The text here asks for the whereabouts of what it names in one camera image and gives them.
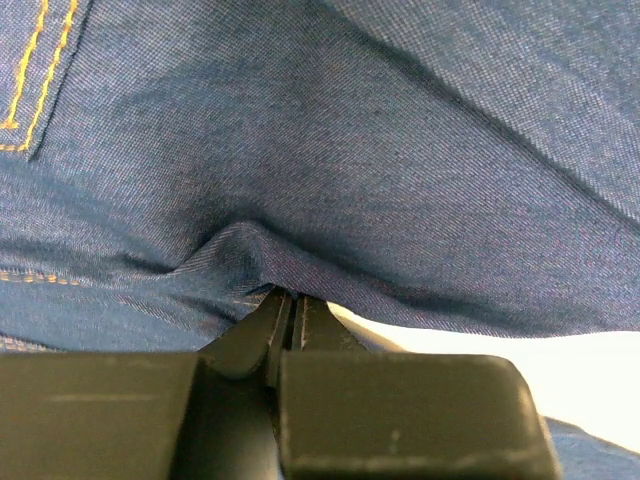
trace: seam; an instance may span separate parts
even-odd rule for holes
[[[33,140],[33,131],[35,130],[36,125],[38,124],[38,120],[40,119],[40,115],[44,110],[44,102],[49,94],[49,86],[53,81],[53,77],[55,75],[55,71],[57,66],[60,64],[60,54],[62,50],[67,46],[67,42],[69,40],[69,33],[71,32],[71,27],[73,26],[73,15],[76,13],[78,9],[78,0],[71,0],[69,5],[69,11],[64,19],[64,27],[62,28],[62,34],[60,35],[60,41],[58,42],[58,46],[56,47],[55,52],[53,53],[53,59],[49,68],[47,69],[47,77],[42,84],[42,92],[40,94],[40,98],[38,99],[38,106],[36,109],[36,113],[33,115],[33,119],[31,120],[31,124],[27,129],[27,136],[22,145],[5,145],[0,144],[0,151],[8,151],[8,152],[22,152],[27,150],[31,145],[31,141]]]
[[[36,21],[36,29],[31,34],[31,38],[29,40],[29,44],[27,45],[27,49],[20,60],[20,68],[18,69],[18,73],[16,74],[16,93],[11,100],[11,104],[9,106],[9,114],[7,115],[7,119],[4,123],[0,124],[0,130],[5,129],[14,129],[20,127],[20,124],[15,121],[16,112],[18,110],[18,102],[22,98],[22,93],[24,91],[24,83],[27,77],[27,69],[29,68],[29,62],[31,61],[32,54],[38,45],[38,37],[40,33],[44,30],[44,17],[47,15],[49,11],[49,0],[42,0],[42,8],[40,10],[40,14],[38,15],[38,19]]]
[[[0,282],[10,283],[57,283],[58,285],[74,285],[78,287],[84,287],[77,280],[71,280],[65,277],[59,277],[55,274],[44,273],[16,273],[10,270],[0,270]]]

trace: yellow stitching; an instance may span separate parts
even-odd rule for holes
[[[18,110],[18,102],[20,101],[20,98],[22,98],[24,82],[27,76],[27,68],[29,67],[31,54],[38,45],[38,36],[44,30],[44,17],[47,15],[48,10],[49,0],[42,0],[42,10],[40,10],[40,15],[38,15],[36,30],[31,34],[29,45],[27,45],[27,49],[22,56],[22,60],[20,60],[20,68],[18,69],[18,73],[16,74],[16,93],[13,97],[13,100],[11,101],[11,106],[9,107],[9,115],[7,116],[7,119],[4,121],[4,123],[0,124],[0,129],[14,129],[20,126],[20,124],[15,121],[16,111]]]
[[[54,274],[43,275],[41,273],[16,273],[10,270],[0,270],[0,282],[10,283],[56,283],[58,285],[75,285],[83,287],[77,280],[58,277]]]
[[[73,15],[76,13],[77,9],[78,9],[78,0],[71,0],[69,12],[67,13],[67,16],[65,17],[65,20],[64,20],[62,35],[60,35],[60,42],[58,43],[58,46],[56,47],[56,50],[53,53],[53,60],[51,61],[51,64],[49,65],[49,68],[47,70],[47,78],[42,84],[42,93],[40,95],[40,98],[38,99],[38,108],[36,110],[36,113],[33,116],[33,120],[31,120],[31,125],[29,125],[29,129],[27,130],[27,138],[25,139],[24,143],[19,146],[0,144],[0,151],[5,150],[9,152],[13,152],[13,151],[22,152],[24,150],[27,150],[31,145],[31,141],[33,140],[33,130],[35,129],[36,124],[38,123],[38,119],[42,114],[42,110],[44,109],[44,101],[47,98],[47,95],[49,93],[49,85],[53,81],[53,76],[55,74],[56,67],[60,64],[60,53],[62,52],[62,49],[67,46],[69,32],[71,32],[71,27],[73,26]]]

